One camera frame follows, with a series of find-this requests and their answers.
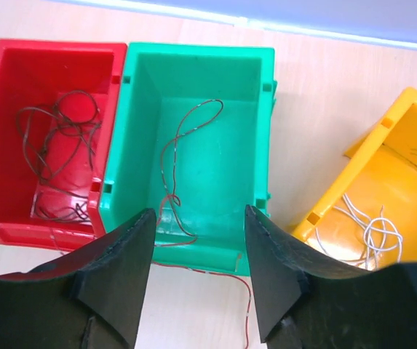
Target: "green bin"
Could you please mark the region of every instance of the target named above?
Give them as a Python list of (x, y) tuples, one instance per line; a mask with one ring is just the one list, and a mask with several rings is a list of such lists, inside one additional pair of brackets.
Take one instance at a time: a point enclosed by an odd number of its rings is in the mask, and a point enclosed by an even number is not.
[[(269, 135), (274, 105), (274, 50), (132, 43), (122, 77), (114, 133), (100, 197), (107, 232), (165, 197), (163, 147), (182, 118), (205, 100), (224, 109), (213, 123), (178, 141), (176, 207), (156, 229), (154, 260), (221, 273), (250, 275), (244, 234), (246, 204), (267, 213)], [(211, 119), (219, 104), (197, 108), (180, 133)], [(164, 153), (172, 190), (174, 147)]]

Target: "tangled black cable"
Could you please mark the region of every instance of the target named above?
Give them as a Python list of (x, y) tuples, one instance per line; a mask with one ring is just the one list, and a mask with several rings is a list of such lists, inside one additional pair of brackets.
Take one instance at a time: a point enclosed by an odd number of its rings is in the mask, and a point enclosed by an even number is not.
[[(93, 103), (95, 111), (90, 119), (86, 121), (75, 122), (72, 121), (64, 112), (61, 110), (61, 102), (64, 101), (65, 98), (71, 95), (85, 95), (87, 96)], [(21, 127), (20, 120), (21, 116), (28, 113), (26, 122), (25, 122), (25, 130)], [(77, 154), (78, 150), (80, 149), (82, 143), (88, 149), (88, 160), (90, 169), (93, 170), (93, 161), (92, 158), (95, 155), (95, 152), (92, 148), (92, 139), (94, 134), (97, 130), (101, 127), (101, 121), (96, 120), (100, 110), (98, 108), (98, 104), (95, 99), (92, 97), (91, 94), (82, 91), (82, 90), (74, 90), (68, 93), (65, 93), (61, 96), (53, 106), (49, 105), (38, 105), (34, 107), (24, 107), (20, 109), (15, 118), (17, 131), (19, 132), (20, 136), (23, 138), (22, 141), (22, 148), (23, 148), (23, 155), (27, 165), (33, 171), (33, 173), (38, 177), (39, 183), (41, 185), (45, 185), (53, 190), (56, 190), (60, 193), (64, 193), (69, 196), (73, 196), (75, 198), (83, 198), (87, 199), (87, 196), (82, 196), (76, 194), (72, 191), (65, 190), (62, 188), (53, 185), (51, 182), (52, 180), (59, 174), (61, 171), (65, 169), (65, 167), (71, 162), (74, 156)], [(30, 143), (29, 136), (31, 134), (31, 121), (33, 116), (36, 114), (42, 114), (45, 116), (49, 116), (55, 122), (55, 125), (51, 130), (47, 133), (47, 136), (44, 138), (43, 145), (40, 147), (39, 150), (35, 148), (35, 146)], [(57, 134), (57, 132), (61, 133), (66, 137), (77, 138), (77, 144), (72, 152), (71, 156), (67, 158), (67, 160), (55, 171), (51, 168), (51, 166), (47, 163), (46, 157), (49, 150), (49, 144), (51, 143), (53, 137)], [(33, 163), (32, 160), (28, 156), (28, 149), (33, 151), (33, 154), (36, 158), (35, 162)], [(37, 203), (40, 201), (41, 194), (36, 197), (35, 204), (33, 207), (33, 213), (43, 219), (43, 220), (50, 220), (55, 222), (89, 222), (89, 215), (87, 214), (86, 204), (87, 202), (83, 202), (81, 204), (76, 204), (74, 207), (63, 207), (58, 211), (70, 211), (67, 214), (63, 214), (60, 216), (54, 215), (48, 212), (45, 208), (37, 207)]]

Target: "blue-gray surface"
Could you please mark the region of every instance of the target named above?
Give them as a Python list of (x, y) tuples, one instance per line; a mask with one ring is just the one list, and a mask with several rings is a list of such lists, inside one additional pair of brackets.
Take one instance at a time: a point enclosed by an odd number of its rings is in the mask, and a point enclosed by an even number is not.
[[(60, 1), (93, 3), (95, 6), (118, 8), (127, 7), (121, 4), (133, 3), (127, 0)], [(141, 2), (246, 17), (250, 20), (318, 31), (417, 43), (416, 0), (153, 0)]]

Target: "red bin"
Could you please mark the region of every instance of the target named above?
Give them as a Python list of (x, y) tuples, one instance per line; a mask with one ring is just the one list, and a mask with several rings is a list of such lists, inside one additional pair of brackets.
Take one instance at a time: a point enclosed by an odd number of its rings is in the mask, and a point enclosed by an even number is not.
[[(71, 251), (106, 233), (98, 204), (126, 51), (0, 40), (0, 244)], [(94, 127), (72, 137), (34, 108)]]

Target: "red plastic container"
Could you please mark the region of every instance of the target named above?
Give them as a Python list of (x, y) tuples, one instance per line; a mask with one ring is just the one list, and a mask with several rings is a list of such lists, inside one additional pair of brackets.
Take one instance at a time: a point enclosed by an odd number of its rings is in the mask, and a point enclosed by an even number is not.
[[(126, 51), (126, 44), (0, 40), (0, 244), (73, 250), (106, 233), (98, 204)], [(39, 193), (41, 204), (50, 210), (81, 199), (41, 185), (25, 161), (15, 116), (21, 108), (52, 105), (78, 89), (90, 93), (100, 111), (94, 167), (88, 166), (88, 150), (80, 148), (54, 181), (61, 188), (88, 196), (82, 200), (87, 201), (90, 222), (43, 220), (33, 213)], [(83, 121), (94, 111), (90, 99), (80, 94), (65, 98), (62, 108), (73, 121)], [(41, 144), (52, 122), (49, 118), (32, 121), (31, 142)], [(48, 162), (64, 161), (74, 144), (54, 137)]]

